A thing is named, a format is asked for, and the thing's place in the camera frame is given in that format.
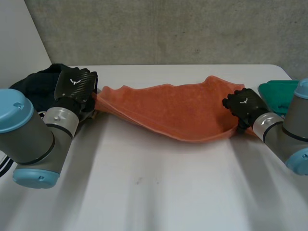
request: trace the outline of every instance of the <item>light blue joint cap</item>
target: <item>light blue joint cap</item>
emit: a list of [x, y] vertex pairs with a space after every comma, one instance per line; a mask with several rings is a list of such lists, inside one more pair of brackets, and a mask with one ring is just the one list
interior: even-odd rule
[[305, 78], [299, 82], [294, 95], [299, 98], [308, 100], [308, 78]]
[[294, 153], [285, 165], [298, 175], [308, 175], [308, 148]]
[[0, 133], [26, 124], [34, 112], [33, 105], [20, 91], [0, 89]]
[[21, 185], [33, 189], [49, 189], [55, 186], [59, 173], [31, 168], [16, 169], [13, 180]]

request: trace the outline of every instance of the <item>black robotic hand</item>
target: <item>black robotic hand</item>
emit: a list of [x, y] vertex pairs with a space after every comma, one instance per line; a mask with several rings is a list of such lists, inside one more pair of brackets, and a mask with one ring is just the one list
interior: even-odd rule
[[95, 108], [92, 93], [97, 93], [97, 73], [77, 67], [62, 70], [54, 91], [54, 107], [64, 107], [74, 112], [81, 122], [90, 117]]
[[239, 133], [244, 133], [260, 115], [269, 112], [264, 101], [252, 89], [236, 90], [227, 99], [223, 99], [222, 104], [239, 118]]

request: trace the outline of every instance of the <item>white wall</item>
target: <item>white wall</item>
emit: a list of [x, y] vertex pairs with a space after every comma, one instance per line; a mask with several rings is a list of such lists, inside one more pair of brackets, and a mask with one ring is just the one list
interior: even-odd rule
[[51, 64], [23, 0], [0, 0], [0, 88]]

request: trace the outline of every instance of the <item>logo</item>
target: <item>logo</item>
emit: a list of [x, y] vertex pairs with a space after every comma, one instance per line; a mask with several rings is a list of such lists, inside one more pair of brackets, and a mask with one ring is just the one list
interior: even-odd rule
[[246, 100], [245, 100], [245, 101], [240, 102], [240, 103], [245, 103], [245, 104], [247, 104], [247, 101], [248, 101], [248, 98], [246, 98]]
[[74, 84], [74, 85], [81, 82], [81, 80], [79, 80], [77, 82], [73, 81], [72, 79], [70, 79], [70, 80], [71, 80], [72, 84]]

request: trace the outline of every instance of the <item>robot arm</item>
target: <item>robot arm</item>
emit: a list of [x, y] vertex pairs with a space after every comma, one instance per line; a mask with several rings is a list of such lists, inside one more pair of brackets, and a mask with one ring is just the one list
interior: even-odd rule
[[223, 105], [239, 118], [239, 132], [252, 127], [289, 169], [308, 175], [308, 79], [298, 84], [285, 120], [269, 112], [251, 89], [228, 95]]
[[22, 93], [0, 90], [0, 150], [18, 164], [16, 183], [30, 188], [56, 184], [79, 122], [94, 110], [96, 85], [96, 72], [62, 71], [55, 103], [43, 120]]

